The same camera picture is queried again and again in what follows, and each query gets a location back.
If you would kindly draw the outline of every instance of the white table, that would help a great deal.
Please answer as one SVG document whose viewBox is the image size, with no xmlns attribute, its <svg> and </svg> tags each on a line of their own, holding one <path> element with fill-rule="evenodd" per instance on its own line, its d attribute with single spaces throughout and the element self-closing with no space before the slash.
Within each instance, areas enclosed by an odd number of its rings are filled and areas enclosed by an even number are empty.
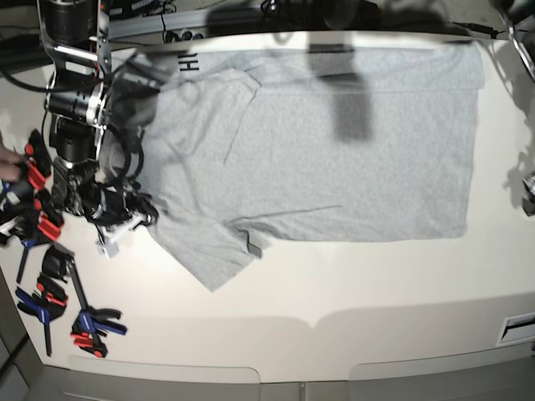
<svg viewBox="0 0 535 401">
<path fill-rule="evenodd" d="M 428 48 L 451 37 L 393 33 L 284 33 L 174 44 L 193 52 L 250 48 Z M 481 41 L 485 88 L 479 98 L 475 171 L 462 238 L 395 243 L 305 243 L 268 239 L 255 261 L 209 292 L 145 229 L 127 235 L 112 261 L 98 255 L 96 232 L 68 216 L 60 242 L 76 252 L 89 302 L 124 313 L 128 334 L 110 334 L 96 360 L 69 338 L 79 312 L 72 283 L 69 307 L 51 325 L 53 356 L 43 326 L 22 315 L 45 364 L 137 378 L 254 383 L 369 378 L 390 361 L 492 349 L 507 316 L 535 311 L 535 220 L 519 208 L 519 155 L 534 146 L 526 115 L 533 84 L 505 42 Z M 125 57 L 125 53 L 116 56 Z M 51 68 L 19 78 L 44 84 Z M 43 96 L 0 81 L 0 129 L 21 150 L 40 127 Z M 533 167 L 535 158 L 529 155 Z M 508 174 L 512 189 L 506 187 Z M 0 250 L 13 293 L 23 248 Z M 45 248 L 31 252 L 22 288 L 35 286 Z"/>
</svg>

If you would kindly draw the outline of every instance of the t-shirt sleeve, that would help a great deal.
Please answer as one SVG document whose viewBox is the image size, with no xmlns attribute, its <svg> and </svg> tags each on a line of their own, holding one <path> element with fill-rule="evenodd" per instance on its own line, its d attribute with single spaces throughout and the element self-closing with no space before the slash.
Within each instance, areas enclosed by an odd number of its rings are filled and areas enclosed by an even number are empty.
<svg viewBox="0 0 535 401">
<path fill-rule="evenodd" d="M 151 235 L 210 291 L 246 267 L 256 252 L 248 234 L 205 216 L 160 214 Z"/>
</svg>

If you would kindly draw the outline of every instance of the person's hand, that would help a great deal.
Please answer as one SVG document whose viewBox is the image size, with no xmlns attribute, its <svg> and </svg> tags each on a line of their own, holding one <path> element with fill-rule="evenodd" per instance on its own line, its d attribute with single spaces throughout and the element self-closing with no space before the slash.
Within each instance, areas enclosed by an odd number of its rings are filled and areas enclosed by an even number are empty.
<svg viewBox="0 0 535 401">
<path fill-rule="evenodd" d="M 12 152 L 3 145 L 0 132 L 0 180 L 16 181 L 20 176 L 20 169 L 15 165 L 24 160 L 21 155 Z"/>
</svg>

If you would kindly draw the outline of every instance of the metal frame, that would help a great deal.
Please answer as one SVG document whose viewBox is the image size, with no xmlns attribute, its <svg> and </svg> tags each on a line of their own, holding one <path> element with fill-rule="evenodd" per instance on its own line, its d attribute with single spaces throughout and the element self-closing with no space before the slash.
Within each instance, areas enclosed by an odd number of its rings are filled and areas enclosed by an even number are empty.
<svg viewBox="0 0 535 401">
<path fill-rule="evenodd" d="M 171 14 L 158 14 L 144 18 L 131 18 L 110 22 L 110 39 L 128 38 L 161 32 L 162 18 L 167 30 L 199 28 L 207 26 L 232 25 L 236 23 L 256 23 L 262 18 L 259 6 L 239 8 L 208 8 Z"/>
</svg>

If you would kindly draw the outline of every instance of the black cable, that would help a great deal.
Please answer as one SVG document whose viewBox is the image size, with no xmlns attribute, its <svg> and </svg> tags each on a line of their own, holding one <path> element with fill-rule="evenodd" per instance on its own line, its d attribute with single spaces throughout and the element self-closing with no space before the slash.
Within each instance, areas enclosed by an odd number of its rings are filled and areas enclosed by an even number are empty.
<svg viewBox="0 0 535 401">
<path fill-rule="evenodd" d="M 44 123 L 47 120 L 47 116 L 48 116 L 48 110 L 44 110 L 43 122 L 41 123 L 41 135 L 40 135 L 40 138 L 41 138 L 41 145 L 43 146 L 44 153 L 47 156 L 48 162 L 50 164 L 52 164 L 53 161 L 52 161 L 52 158 L 50 157 L 50 153 L 48 152 L 47 144 L 46 144 L 46 142 L 44 140 Z"/>
<path fill-rule="evenodd" d="M 456 23 L 456 22 L 440 21 L 440 20 L 407 21 L 404 23 L 395 23 L 390 26 L 387 25 L 381 28 L 394 30 L 398 28 L 417 26 L 417 25 L 436 25 L 439 28 L 450 25 L 450 26 L 463 28 L 472 32 L 484 33 L 484 34 L 490 35 L 491 38 L 496 38 L 496 36 L 499 35 L 500 33 L 506 32 L 506 31 L 498 32 L 496 29 L 492 27 L 489 27 L 487 25 L 481 25 L 478 23 Z"/>
<path fill-rule="evenodd" d="M 111 134 L 119 142 L 119 145 L 125 154 L 125 165 L 123 166 L 120 173 L 115 178 L 112 178 L 108 182 L 99 183 L 98 187 L 101 189 L 110 188 L 111 186 L 121 185 L 126 175 L 128 174 L 128 170 L 130 169 L 130 163 L 132 161 L 132 155 L 130 154 L 125 138 L 123 138 L 123 136 L 120 135 L 119 131 L 113 125 L 108 125 L 107 130 L 111 132 Z"/>
<path fill-rule="evenodd" d="M 0 29 L 39 29 L 39 27 L 23 27 L 21 25 L 0 25 Z"/>
<path fill-rule="evenodd" d="M 143 165 L 145 164 L 145 152 L 143 151 L 143 138 L 144 137 L 145 137 L 145 131 L 141 132 L 141 135 L 140 135 L 140 145 L 137 150 L 138 161 L 137 161 L 137 166 L 135 167 L 134 174 L 126 177 L 126 179 L 130 182 L 134 181 L 140 175 L 141 171 L 143 170 Z"/>
<path fill-rule="evenodd" d="M 3 200 L 6 199 L 6 196 L 8 196 L 8 190 L 2 190 L 2 192 L 0 192 L 0 205 L 2 204 Z"/>
<path fill-rule="evenodd" d="M 164 27 L 164 30 L 161 31 L 161 40 L 162 40 L 163 43 L 165 43 L 166 42 L 167 26 L 166 26 L 166 22 L 164 21 L 164 10 L 161 11 L 160 18 L 161 18 L 161 24 Z"/>
<path fill-rule="evenodd" d="M 91 84 L 83 84 L 71 88 L 43 88 L 40 86 L 34 86 L 31 84 L 26 84 L 25 82 L 19 81 L 14 78 L 6 69 L 0 67 L 0 74 L 11 84 L 18 86 L 21 89 L 29 90 L 30 92 L 38 92 L 40 94 L 62 94 L 65 92 L 80 91 L 83 89 L 93 88 L 96 84 L 104 82 L 102 79 L 98 79 Z M 106 76 L 105 80 L 110 80 L 113 77 L 113 74 Z"/>
<path fill-rule="evenodd" d="M 135 46 L 151 46 L 151 43 L 127 42 L 127 41 L 123 41 L 123 40 L 110 40 L 110 43 L 133 44 Z"/>
<path fill-rule="evenodd" d="M 99 234 L 99 241 L 104 244 L 106 242 L 106 240 L 104 238 L 104 234 L 100 230 L 100 227 L 97 224 L 94 224 L 94 228 L 97 229 L 97 233 Z"/>
</svg>

